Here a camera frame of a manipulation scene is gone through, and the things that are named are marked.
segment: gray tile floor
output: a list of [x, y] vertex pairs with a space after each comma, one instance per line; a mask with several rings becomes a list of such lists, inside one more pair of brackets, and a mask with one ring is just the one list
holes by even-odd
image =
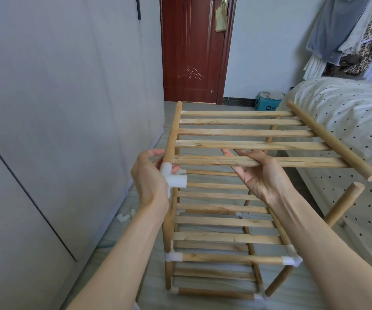
[[[165, 102], [165, 121], [164, 132], [160, 140], [158, 141], [156, 147], [165, 148], [167, 137], [169, 134], [170, 126], [173, 119], [174, 108], [176, 103]], [[230, 106], [217, 106], [212, 104], [192, 104], [184, 103], [183, 109], [188, 110], [219, 110], [219, 109], [229, 109], [229, 110], [248, 110], [251, 108], [243, 107], [230, 107]], [[188, 154], [210, 154], [210, 155], [221, 155], [219, 150], [215, 149], [182, 149], [182, 153]], [[225, 167], [218, 167], [219, 170], [229, 170]], [[296, 188], [301, 194], [307, 198], [312, 203], [315, 209], [318, 209], [313, 198], [309, 194], [308, 189], [305, 187], [301, 177], [299, 176], [296, 169], [287, 170], [289, 176], [292, 178]], [[213, 200], [206, 200], [207, 203], [214, 203]], [[139, 205], [139, 200], [135, 187], [132, 186], [129, 191], [128, 197], [123, 202], [118, 214], [126, 215], [130, 213], [131, 209], [137, 209]], [[84, 270], [82, 271], [80, 277], [76, 281], [73, 289], [71, 290], [69, 296], [67, 297], [62, 309], [72, 301], [72, 299], [80, 292], [80, 290], [89, 281], [91, 276], [95, 273], [98, 267], [101, 265], [102, 261], [106, 258], [112, 246], [118, 241], [123, 232], [126, 230], [127, 226], [130, 224], [131, 219], [120, 222], [117, 218], [113, 219], [103, 238], [101, 239], [97, 249], [94, 251]], [[257, 253], [259, 254], [271, 254], [268, 252], [269, 248], [265, 245], [256, 245]], [[268, 285], [276, 277], [276, 275], [281, 270], [282, 266], [277, 265], [261, 265], [261, 273], [265, 285]], [[175, 278], [175, 286], [185, 286], [194, 288], [219, 288], [219, 289], [230, 289], [234, 287], [234, 290], [242, 291], [254, 291], [256, 287], [253, 287], [251, 282], [243, 281], [230, 281], [221, 280], [214, 283], [211, 279], [181, 279]], [[162, 233], [158, 234], [155, 241], [153, 251], [150, 256], [149, 265], [147, 267], [142, 290], [139, 296], [138, 304], [142, 310], [147, 309], [213, 309], [217, 308], [219, 310], [223, 309], [324, 309], [322, 299], [318, 293], [317, 287], [313, 282], [308, 270], [304, 265], [301, 265], [296, 269], [291, 277], [283, 283], [283, 285], [276, 291], [276, 293], [269, 298], [266, 302], [254, 302], [254, 301], [243, 301], [243, 300], [233, 300], [224, 298], [200, 298], [200, 297], [189, 297], [189, 296], [177, 296], [169, 295], [164, 287], [164, 252], [163, 252], [163, 237]]]

